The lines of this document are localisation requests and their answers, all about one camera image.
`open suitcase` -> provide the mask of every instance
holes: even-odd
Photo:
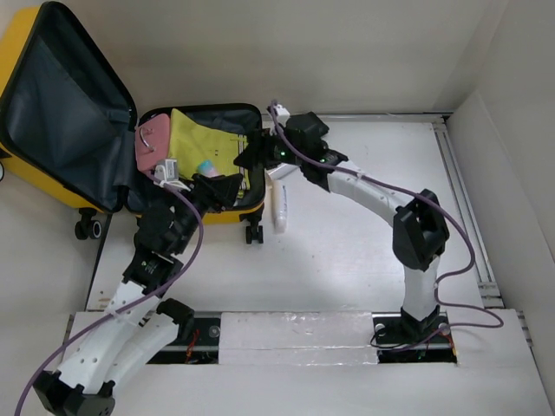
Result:
[[[98,212],[124,206],[140,215],[165,192],[136,169],[135,128],[173,107],[138,120],[133,99],[75,15],[48,2],[20,10],[0,41],[0,164],[64,204],[80,209],[78,238],[98,238]],[[176,107],[196,123],[247,135],[261,128],[249,104]],[[0,178],[3,167],[0,166]],[[251,221],[258,234],[264,170],[249,171],[251,188],[232,210],[206,223]]]

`suitcase wheel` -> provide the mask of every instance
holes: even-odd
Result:
[[[75,236],[77,239],[99,239],[102,235],[102,223],[97,219],[93,219],[93,216],[96,214],[96,210],[84,208],[80,209],[79,213],[81,214],[81,221],[75,224]]]
[[[264,243],[264,227],[262,225],[247,225],[245,228],[245,241],[252,244],[252,239],[256,239],[260,244]]]
[[[264,204],[256,211],[247,214],[240,214],[239,220],[247,220],[250,225],[245,228],[245,241],[247,244],[252,244],[252,240],[258,241],[260,244],[264,243],[264,228],[258,225],[262,221],[262,212],[264,211]]]

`pink bag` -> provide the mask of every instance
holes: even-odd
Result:
[[[159,114],[135,130],[137,169],[148,172],[166,159],[170,148],[170,117]]]

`small bottle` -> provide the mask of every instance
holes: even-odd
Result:
[[[197,167],[197,172],[207,178],[213,178],[219,176],[218,170],[214,167],[210,160],[205,160]]]
[[[274,228],[277,234],[282,234],[287,229],[287,191],[281,180],[274,180],[271,184],[271,205]]]

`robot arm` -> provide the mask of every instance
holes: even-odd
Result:
[[[195,175],[187,198],[201,217],[209,210],[221,211],[233,206],[242,180],[240,174],[212,179]],[[46,410],[55,416],[109,416],[122,386],[168,343],[187,337],[194,311],[174,299],[161,302],[163,293],[122,314],[117,311],[176,276],[183,264],[174,255],[184,251],[198,225],[193,212],[171,194],[143,214],[133,260],[105,310],[114,319],[91,330],[55,372],[42,371],[33,384]]]
[[[318,162],[318,166],[298,158],[279,138],[276,126],[255,133],[249,146],[235,159],[236,165],[247,169],[256,165],[270,169],[280,163],[300,166],[311,183],[352,199],[388,223],[393,228],[393,252],[403,264],[405,274],[401,326],[407,339],[419,341],[434,325],[440,310],[434,286],[440,256],[449,238],[445,218],[417,199],[405,200],[400,194],[362,180],[365,173],[322,140],[329,128],[315,114],[290,116],[279,105],[271,110],[287,140],[304,156]],[[358,175],[337,170],[338,167]],[[421,195],[438,204],[433,192],[424,190]]]

